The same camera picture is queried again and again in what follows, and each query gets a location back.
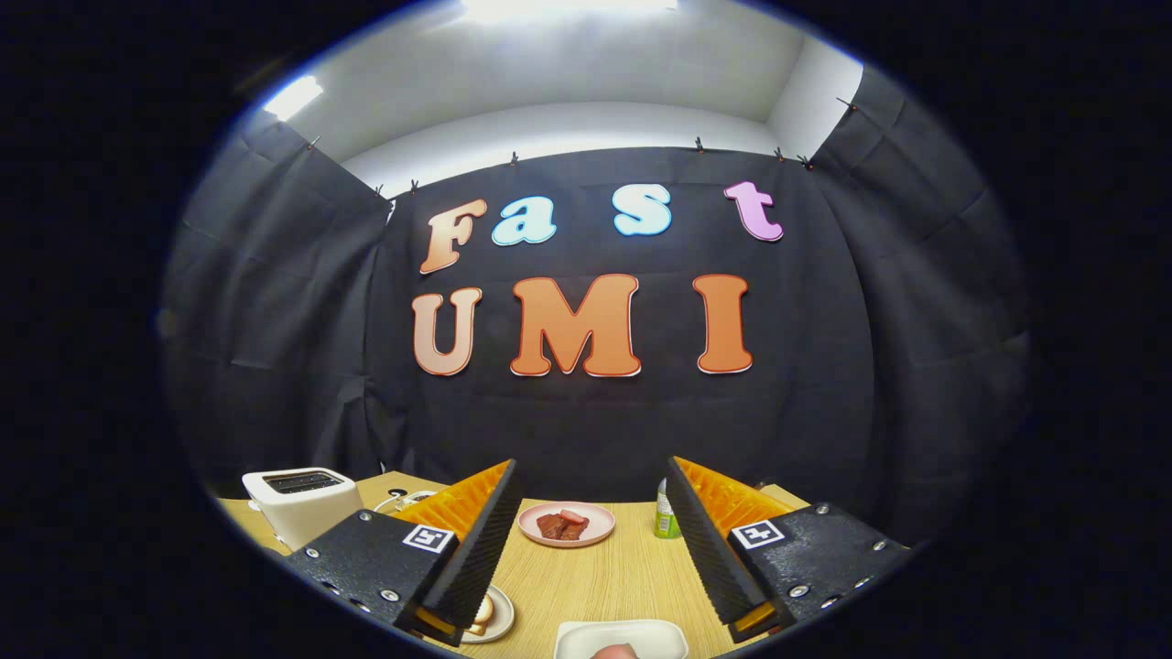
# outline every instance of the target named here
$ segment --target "table surface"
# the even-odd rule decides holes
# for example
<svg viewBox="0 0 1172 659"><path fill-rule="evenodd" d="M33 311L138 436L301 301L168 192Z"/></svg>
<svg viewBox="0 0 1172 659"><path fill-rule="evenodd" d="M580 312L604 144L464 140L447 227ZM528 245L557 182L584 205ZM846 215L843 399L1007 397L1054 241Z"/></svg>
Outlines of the table surface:
<svg viewBox="0 0 1172 659"><path fill-rule="evenodd" d="M374 508L402 488L408 492L442 490L447 485L389 471L357 481L359 495L367 508ZM806 502L777 485L761 490L793 509ZM252 510L247 500L218 500L225 511L257 543L288 555L289 549L277 541L264 515ZM546 503L526 498L520 510ZM553 657L558 625L566 621L612 621L659 619L683 630L688 655L708 658L755 643L765 634L734 644L728 630L716 618L700 575L696 573L683 538L655 537L655 503L599 503L614 514L614 531L604 541L588 546L560 549L538 544L512 525L492 585L513 603L512 629L497 640L463 644L448 650L468 657L510 658ZM395 512L394 503L380 510ZM561 575L557 587L550 587L540 575Z"/></svg>

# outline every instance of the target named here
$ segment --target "letter s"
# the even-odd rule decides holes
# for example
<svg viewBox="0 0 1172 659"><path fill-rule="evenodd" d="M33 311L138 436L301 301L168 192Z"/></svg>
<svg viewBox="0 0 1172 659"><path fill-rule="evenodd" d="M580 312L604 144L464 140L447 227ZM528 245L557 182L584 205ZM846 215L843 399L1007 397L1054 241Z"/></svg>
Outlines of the letter s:
<svg viewBox="0 0 1172 659"><path fill-rule="evenodd" d="M672 211L666 205L672 201L672 195L662 185L624 185L614 191L611 201L615 210L620 211L614 216L614 227L624 236L654 236L672 225Z"/></svg>

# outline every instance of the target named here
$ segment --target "ceiling light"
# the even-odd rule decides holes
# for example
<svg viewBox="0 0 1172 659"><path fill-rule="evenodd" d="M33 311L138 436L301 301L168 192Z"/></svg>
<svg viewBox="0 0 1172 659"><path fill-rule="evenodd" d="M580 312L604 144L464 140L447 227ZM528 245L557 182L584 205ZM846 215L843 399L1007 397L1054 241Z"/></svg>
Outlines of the ceiling light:
<svg viewBox="0 0 1172 659"><path fill-rule="evenodd" d="M476 18L565 9L675 9L676 0L461 0Z"/></svg>
<svg viewBox="0 0 1172 659"><path fill-rule="evenodd" d="M288 121L298 110L320 95L321 87L318 86L318 79L307 75L281 89L281 93L273 96L273 100L265 106L265 110L277 115L280 121Z"/></svg>

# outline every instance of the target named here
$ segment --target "bottle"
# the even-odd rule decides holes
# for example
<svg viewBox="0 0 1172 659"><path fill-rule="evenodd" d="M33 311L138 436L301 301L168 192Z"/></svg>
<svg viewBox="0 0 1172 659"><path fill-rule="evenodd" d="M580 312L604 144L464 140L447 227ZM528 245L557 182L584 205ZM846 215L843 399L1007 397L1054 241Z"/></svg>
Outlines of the bottle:
<svg viewBox="0 0 1172 659"><path fill-rule="evenodd" d="M680 537L680 524L676 523L672 504L667 501L667 478L660 481L659 498L655 502L655 537Z"/></svg>

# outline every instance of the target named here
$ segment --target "plate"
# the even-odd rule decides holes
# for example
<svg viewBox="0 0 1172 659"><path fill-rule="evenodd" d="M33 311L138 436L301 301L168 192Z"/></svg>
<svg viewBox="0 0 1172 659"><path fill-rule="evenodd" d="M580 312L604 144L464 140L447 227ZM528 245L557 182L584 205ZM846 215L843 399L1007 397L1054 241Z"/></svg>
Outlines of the plate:
<svg viewBox="0 0 1172 659"><path fill-rule="evenodd" d="M581 515L582 517L590 518L590 524L582 535L575 541L553 541L541 536L541 529L537 525L537 518L543 515L557 515L563 510L571 510ZM580 501L553 501L550 503L541 503L532 508L526 508L517 516L517 525L525 536L537 543L547 544L550 546L586 546L587 544L594 544L606 536L611 535L614 530L614 515L602 508L601 505L594 505L593 503L582 503Z"/></svg>
<svg viewBox="0 0 1172 659"><path fill-rule="evenodd" d="M485 593L489 599L492 600L492 617L489 618L489 624L484 629L484 636L476 636L464 632L459 638L459 643L463 645L465 643L489 643L491 640L497 640L498 638L505 636L512 627L513 618L516 612L512 609L512 602L505 597L505 593L500 591L497 586L490 585L489 591Z"/></svg>
<svg viewBox="0 0 1172 659"><path fill-rule="evenodd" d="M667 620L561 623L553 659L586 659L608 646L629 643L639 659L686 659L683 630Z"/></svg>

